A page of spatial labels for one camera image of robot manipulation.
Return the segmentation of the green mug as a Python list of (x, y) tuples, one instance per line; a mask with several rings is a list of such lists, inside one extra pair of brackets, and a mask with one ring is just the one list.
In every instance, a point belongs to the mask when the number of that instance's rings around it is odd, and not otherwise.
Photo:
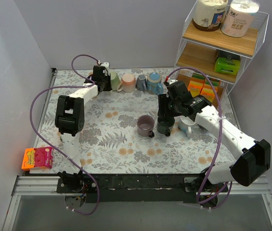
[(122, 81), (118, 77), (118, 74), (115, 71), (110, 71), (110, 78), (111, 78), (111, 87), (113, 91), (122, 91)]

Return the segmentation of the blue glazed mug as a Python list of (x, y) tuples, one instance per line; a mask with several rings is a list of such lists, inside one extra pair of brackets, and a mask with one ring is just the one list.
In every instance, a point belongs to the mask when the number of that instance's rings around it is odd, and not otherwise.
[(152, 72), (147, 78), (147, 92), (152, 95), (163, 94), (162, 77), (159, 73)]

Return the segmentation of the white and blue mug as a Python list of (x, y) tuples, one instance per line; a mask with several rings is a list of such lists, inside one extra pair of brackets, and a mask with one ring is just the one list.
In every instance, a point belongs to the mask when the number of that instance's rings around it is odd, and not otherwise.
[(193, 128), (197, 125), (192, 119), (187, 116), (180, 116), (178, 121), (178, 127), (186, 135), (190, 136), (192, 134)]

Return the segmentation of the pink mug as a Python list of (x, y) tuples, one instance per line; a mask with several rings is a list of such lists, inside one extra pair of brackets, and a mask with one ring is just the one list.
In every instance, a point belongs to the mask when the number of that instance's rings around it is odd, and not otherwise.
[(131, 73), (125, 73), (122, 76), (122, 88), (124, 92), (131, 93), (136, 88), (136, 79), (135, 76)]

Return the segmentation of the dark grey mug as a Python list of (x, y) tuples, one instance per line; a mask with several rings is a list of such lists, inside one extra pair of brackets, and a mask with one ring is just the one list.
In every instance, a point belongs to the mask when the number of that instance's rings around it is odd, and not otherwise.
[(171, 135), (172, 128), (175, 124), (174, 117), (159, 117), (157, 119), (157, 131), (160, 134), (169, 137)]

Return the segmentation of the small dark grey-blue mug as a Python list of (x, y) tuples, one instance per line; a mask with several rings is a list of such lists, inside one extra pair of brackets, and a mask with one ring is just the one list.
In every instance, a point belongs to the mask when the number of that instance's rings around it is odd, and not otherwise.
[(139, 91), (147, 91), (147, 79), (145, 75), (139, 75), (136, 80), (136, 89)]

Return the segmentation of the lilac mug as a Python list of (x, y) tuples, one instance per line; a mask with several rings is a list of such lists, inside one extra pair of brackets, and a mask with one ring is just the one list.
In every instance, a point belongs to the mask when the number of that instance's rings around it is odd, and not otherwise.
[(154, 138), (153, 132), (155, 121), (149, 115), (142, 115), (137, 120), (137, 132), (143, 137)]

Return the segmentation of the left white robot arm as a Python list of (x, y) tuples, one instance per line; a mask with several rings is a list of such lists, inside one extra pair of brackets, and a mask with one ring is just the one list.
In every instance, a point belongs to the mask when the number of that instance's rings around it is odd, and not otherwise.
[(84, 106), (100, 92), (112, 90), (109, 63), (95, 65), (89, 79), (76, 88), (77, 90), (69, 95), (59, 96), (55, 126), (60, 132), (66, 159), (79, 164), (79, 135), (85, 125)]

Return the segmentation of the shelf sponge pack front right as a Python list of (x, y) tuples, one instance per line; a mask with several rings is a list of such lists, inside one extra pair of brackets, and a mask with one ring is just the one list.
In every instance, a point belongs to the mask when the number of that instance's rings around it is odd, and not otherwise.
[(218, 106), (218, 101), (217, 101), (217, 98), (216, 98), (216, 94), (214, 92), (217, 93), (216, 88), (212, 89), (212, 88), (203, 87), (201, 89), (200, 95), (204, 96), (207, 100), (209, 100), (214, 107), (217, 107)]

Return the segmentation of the shelf sponge pack back right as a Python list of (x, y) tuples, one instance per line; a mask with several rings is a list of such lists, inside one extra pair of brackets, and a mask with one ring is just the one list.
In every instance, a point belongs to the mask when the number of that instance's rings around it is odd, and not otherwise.
[(209, 78), (209, 81), (208, 81), (207, 79), (205, 80), (205, 82), (204, 82), (204, 87), (205, 87), (205, 88), (208, 88), (208, 89), (211, 89), (210, 83), (213, 85), (215, 91), (218, 91), (219, 86), (220, 86), (220, 82), (219, 82), (218, 80)]

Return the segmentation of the green tissue pack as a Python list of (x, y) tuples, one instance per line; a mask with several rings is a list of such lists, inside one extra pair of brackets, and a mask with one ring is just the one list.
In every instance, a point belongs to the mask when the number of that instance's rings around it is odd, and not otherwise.
[(216, 59), (214, 72), (236, 76), (240, 69), (240, 61), (219, 57)]

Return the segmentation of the brown toilet paper roll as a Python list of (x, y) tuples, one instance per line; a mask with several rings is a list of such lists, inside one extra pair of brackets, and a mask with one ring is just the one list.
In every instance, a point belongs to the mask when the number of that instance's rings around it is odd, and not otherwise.
[(206, 32), (218, 30), (227, 4), (227, 0), (198, 0), (192, 20), (195, 28)]

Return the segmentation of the pink box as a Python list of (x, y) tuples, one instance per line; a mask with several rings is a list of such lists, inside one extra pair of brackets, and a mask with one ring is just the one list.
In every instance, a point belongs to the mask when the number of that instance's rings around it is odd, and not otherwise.
[(51, 169), (53, 165), (53, 148), (40, 147), (34, 149), (34, 168)]

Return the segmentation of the orange sponge pack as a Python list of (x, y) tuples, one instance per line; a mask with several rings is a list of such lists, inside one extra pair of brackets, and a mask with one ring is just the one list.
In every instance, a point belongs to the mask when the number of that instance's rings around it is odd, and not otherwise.
[(35, 149), (28, 148), (25, 150), (21, 169), (23, 171), (30, 171), (35, 167)]

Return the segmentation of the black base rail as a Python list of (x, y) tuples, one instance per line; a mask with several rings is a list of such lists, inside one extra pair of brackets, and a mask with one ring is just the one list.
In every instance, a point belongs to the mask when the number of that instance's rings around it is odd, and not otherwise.
[(229, 191), (224, 183), (206, 183), (200, 198), (196, 195), (202, 182), (201, 174), (92, 174), (83, 172), (58, 173), (57, 193), (78, 195), (87, 203), (95, 202), (183, 202), (214, 207), (218, 197), (213, 195)]

